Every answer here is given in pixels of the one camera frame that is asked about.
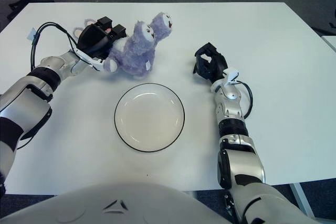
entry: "purple stuffed animal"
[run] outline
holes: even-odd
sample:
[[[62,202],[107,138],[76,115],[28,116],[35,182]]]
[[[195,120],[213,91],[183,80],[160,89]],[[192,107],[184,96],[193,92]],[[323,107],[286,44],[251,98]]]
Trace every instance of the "purple stuffed animal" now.
[[[154,47],[154,31],[145,22],[137,22],[131,37],[116,40],[104,61],[104,69],[115,72],[121,68],[134,77],[143,77],[150,69],[146,52]]]
[[[172,25],[170,16],[165,13],[157,14],[149,26],[138,22],[131,37],[121,38],[113,43],[110,54],[104,61],[104,69],[108,72],[115,72],[117,68],[121,68],[135,78],[143,78],[152,70],[155,48],[159,41],[169,36]],[[154,31],[153,39],[148,37],[152,31]],[[134,35],[137,38],[144,37],[146,40],[134,41]],[[144,45],[141,46],[143,49],[139,50],[138,43],[143,43],[143,41]]]

